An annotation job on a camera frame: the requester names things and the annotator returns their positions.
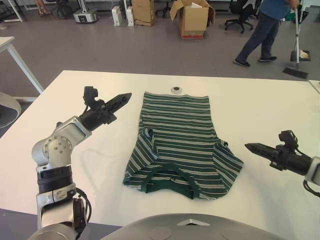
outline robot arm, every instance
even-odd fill
[[[116,120],[114,112],[127,104],[131,93],[118,95],[107,103],[101,99],[96,101],[97,96],[96,89],[86,86],[83,114],[64,123],[58,122],[53,133],[32,149],[32,158],[37,163],[39,193],[36,196],[38,231],[30,240],[77,239],[90,219],[90,202],[72,179],[71,153],[94,129]]]
[[[315,192],[308,185],[308,182],[311,182],[320,186],[320,157],[311,158],[299,151],[298,139],[291,130],[282,131],[279,139],[284,145],[277,145],[275,148],[261,143],[247,143],[245,146],[252,153],[269,159],[271,167],[280,171],[290,170],[304,176],[303,187],[320,197],[320,192]]]

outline broom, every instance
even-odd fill
[[[283,72],[285,74],[289,74],[289,75],[292,75],[292,76],[295,76],[295,77],[298,77],[298,78],[301,78],[301,79],[307,79],[308,78],[308,73],[305,72],[305,71],[301,71],[299,70],[299,63],[300,63],[300,47],[299,47],[299,19],[298,19],[298,8],[296,8],[295,10],[295,37],[296,37],[296,48],[294,50],[295,52],[295,56],[296,56],[296,64],[295,64],[295,67],[292,67],[292,66],[287,66]]]

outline white chair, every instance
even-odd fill
[[[0,129],[13,123],[21,114],[19,102],[3,92],[0,92]]]

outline open cardboard box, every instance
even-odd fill
[[[191,7],[195,3],[202,7]],[[179,30],[183,39],[202,39],[209,22],[215,22],[216,12],[205,0],[177,0],[170,10],[173,21],[179,11]]]

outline sneaker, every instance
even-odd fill
[[[242,67],[245,67],[245,68],[250,67],[250,64],[249,64],[247,61],[244,62],[244,63],[242,63],[242,62],[239,62],[239,61],[237,61],[237,60],[235,59],[235,60],[233,60],[233,63],[234,63],[234,64],[237,64],[237,65],[240,65],[240,66],[242,66]]]
[[[260,62],[260,63],[264,63],[264,62],[272,62],[272,61],[274,61],[274,60],[276,60],[277,59],[277,57],[276,56],[271,56],[271,57],[269,57],[269,58],[260,58],[258,61]]]

